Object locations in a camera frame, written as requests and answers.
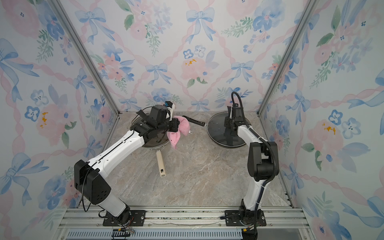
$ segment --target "floral wallpaper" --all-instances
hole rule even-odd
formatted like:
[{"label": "floral wallpaper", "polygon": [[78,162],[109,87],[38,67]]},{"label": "floral wallpaper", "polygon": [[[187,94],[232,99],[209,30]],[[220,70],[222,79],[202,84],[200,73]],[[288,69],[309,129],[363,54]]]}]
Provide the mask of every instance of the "floral wallpaper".
[{"label": "floral wallpaper", "polygon": [[320,0],[262,112],[317,240],[384,239],[384,2]]},{"label": "floral wallpaper", "polygon": [[[232,91],[242,95],[246,110],[255,111],[306,2],[61,3],[121,111],[164,101],[182,111],[225,111]],[[292,71],[288,76],[297,77]]]},{"label": "floral wallpaper", "polygon": [[0,4],[0,239],[51,239],[115,115],[49,4]]}]

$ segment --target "wire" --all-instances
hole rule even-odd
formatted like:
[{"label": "wire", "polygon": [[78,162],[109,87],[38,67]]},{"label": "wire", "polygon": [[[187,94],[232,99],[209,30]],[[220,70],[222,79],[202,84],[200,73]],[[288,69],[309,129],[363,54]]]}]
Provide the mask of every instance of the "wire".
[{"label": "wire", "polygon": [[[105,218],[105,216],[107,215],[107,214],[105,214],[105,216],[101,216],[100,213],[103,212],[103,211],[105,211],[104,208],[102,208],[102,210],[99,212],[99,214],[98,214],[98,215],[99,215],[99,218]],[[135,230],[133,230],[132,228],[129,227],[129,226],[131,225],[131,222],[133,221],[133,217],[132,217],[132,219],[129,221],[128,226],[124,227],[124,225],[120,222],[120,220],[119,220],[118,218],[116,218],[116,217],[113,216],[113,215],[111,215],[111,216],[115,219],[115,221],[119,222],[118,224],[124,229],[124,232],[125,232],[125,233],[127,232],[126,228],[129,228],[129,230],[130,230],[130,232],[131,232],[132,234],[135,233]],[[123,234],[123,235],[120,235],[120,236],[117,236],[117,237],[124,237],[124,239],[126,239],[127,237],[129,237],[129,235],[128,235],[128,234]]]},{"label": "wire", "polygon": [[227,219],[227,218],[229,218],[229,217],[232,217],[232,216],[235,216],[235,215],[238,215],[238,214],[239,214],[239,212],[237,212],[237,213],[235,213],[235,214],[232,214],[232,215],[229,215],[229,216],[220,217],[220,219],[221,219],[221,220],[223,220],[223,219]]},{"label": "wire", "polygon": [[257,220],[256,220],[256,212],[257,212],[257,209],[258,209],[258,207],[259,207],[260,201],[261,201],[261,199],[262,199],[263,192],[264,192],[264,188],[265,188],[266,184],[269,183],[270,181],[272,181],[272,180],[275,178],[275,176],[277,175],[277,163],[276,163],[275,154],[274,154],[274,152],[273,152],[271,146],[269,145],[269,143],[267,143],[262,137],[260,137],[259,134],[257,134],[257,133],[256,133],[256,132],[255,132],[255,131],[248,125],[247,120],[245,119],[244,108],[243,108],[243,103],[242,103],[242,101],[241,101],[241,97],[240,97],[240,95],[239,95],[237,92],[235,92],[235,91],[233,91],[233,92],[231,93],[232,104],[235,105],[235,100],[233,99],[233,95],[234,95],[234,94],[237,96],[237,98],[238,98],[238,100],[239,100],[239,103],[240,103],[240,109],[241,109],[241,113],[242,113],[242,117],[243,117],[243,120],[244,120],[245,125],[247,126],[247,128],[248,128],[248,129],[249,129],[249,130],[250,130],[256,137],[258,137],[258,139],[259,139],[263,144],[265,144],[265,146],[267,147],[267,149],[268,149],[268,151],[269,151],[269,154],[270,154],[270,156],[271,156],[271,160],[272,160],[272,164],[273,164],[273,173],[272,173],[272,175],[271,175],[268,179],[266,179],[266,180],[263,182],[262,187],[261,187],[261,189],[260,189],[259,197],[258,197],[258,199],[257,199],[257,201],[256,201],[256,205],[255,205],[255,220],[254,220],[254,221],[255,221],[255,222],[254,222],[254,225],[256,225],[256,222],[257,222]]},{"label": "wire", "polygon": [[84,185],[85,185],[85,180],[87,179],[87,176],[89,174],[89,172],[91,171],[92,167],[96,164],[96,162],[94,164],[92,164],[92,166],[90,168],[88,168],[88,171],[87,173],[85,174],[85,177],[84,177],[84,181],[83,181],[83,187],[81,189],[81,202],[83,203],[83,209],[84,209],[84,212],[88,212],[89,210],[89,207],[91,206],[91,202],[89,203],[88,205],[88,208],[87,210],[85,210],[85,206],[84,206]]},{"label": "wire", "polygon": [[176,225],[176,226],[207,226],[207,225],[212,225],[212,224],[217,224],[219,222],[214,222],[214,223],[206,223],[206,224],[177,224],[177,223],[153,223],[153,222],[149,222],[150,224],[153,224],[153,225],[167,225],[167,224],[171,224],[171,225]]},{"label": "wire", "polygon": [[133,125],[133,122],[136,120],[137,116],[138,116],[138,114],[137,114],[136,117],[132,120],[132,122],[131,122],[131,126]]}]

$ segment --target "marble countertop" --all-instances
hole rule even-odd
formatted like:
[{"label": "marble countertop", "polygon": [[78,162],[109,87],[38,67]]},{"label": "marble countertop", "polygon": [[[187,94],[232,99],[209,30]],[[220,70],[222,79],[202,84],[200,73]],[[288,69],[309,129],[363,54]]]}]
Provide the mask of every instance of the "marble countertop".
[{"label": "marble countertop", "polygon": [[[217,112],[175,112],[208,122]],[[262,128],[255,112],[245,112],[255,131]],[[111,143],[128,130],[134,112],[124,112]],[[238,206],[248,189],[248,146],[235,149],[217,145],[207,128],[190,124],[192,134],[181,135],[177,149],[161,147],[166,176],[160,178],[156,150],[140,148],[106,178],[112,192],[128,205]],[[268,185],[261,204],[287,206],[278,177]]]}]

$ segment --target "pink cloth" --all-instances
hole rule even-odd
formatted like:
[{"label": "pink cloth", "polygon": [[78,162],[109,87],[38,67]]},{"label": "pink cloth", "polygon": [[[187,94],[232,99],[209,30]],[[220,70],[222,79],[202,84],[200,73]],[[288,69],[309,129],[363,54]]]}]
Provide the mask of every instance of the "pink cloth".
[{"label": "pink cloth", "polygon": [[170,140],[171,146],[176,149],[176,143],[180,139],[180,132],[186,136],[189,133],[191,127],[189,126],[189,122],[185,117],[182,116],[174,116],[180,121],[179,129],[177,132],[167,132],[167,137]]}]

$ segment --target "metal bracket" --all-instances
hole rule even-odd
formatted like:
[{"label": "metal bracket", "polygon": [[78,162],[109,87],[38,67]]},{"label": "metal bracket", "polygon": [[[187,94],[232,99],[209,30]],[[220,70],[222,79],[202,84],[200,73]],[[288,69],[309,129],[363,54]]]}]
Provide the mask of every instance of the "metal bracket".
[{"label": "metal bracket", "polygon": [[[132,222],[130,223],[130,227],[142,227],[144,225],[145,220],[145,210],[131,210],[130,213],[133,217]],[[103,222],[104,227],[118,227],[121,226],[116,218],[107,212],[104,217]]]},{"label": "metal bracket", "polygon": [[[224,211],[224,214],[226,216],[229,216],[225,220],[225,224],[227,225],[227,227],[243,227],[243,226],[245,226],[246,223],[241,222],[240,214],[238,214],[238,211],[226,210],[226,211]],[[257,210],[256,217],[257,217],[257,223],[259,224],[258,226],[265,227],[266,226],[265,216],[264,216],[264,212],[261,209]],[[253,223],[253,216],[244,217],[243,220],[246,220],[247,222]]]}]

